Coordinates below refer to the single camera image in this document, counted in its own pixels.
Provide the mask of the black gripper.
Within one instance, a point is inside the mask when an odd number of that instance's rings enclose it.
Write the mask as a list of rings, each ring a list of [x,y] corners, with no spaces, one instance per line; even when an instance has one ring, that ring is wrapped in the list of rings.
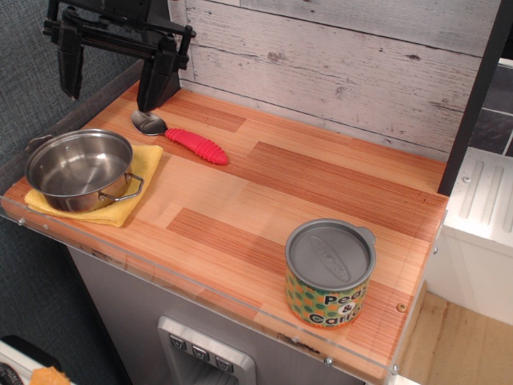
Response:
[[[73,100],[82,86],[83,45],[146,60],[137,94],[141,112],[180,89],[178,71],[187,68],[196,37],[191,26],[171,20],[166,1],[50,1],[42,32],[57,43],[60,85]]]

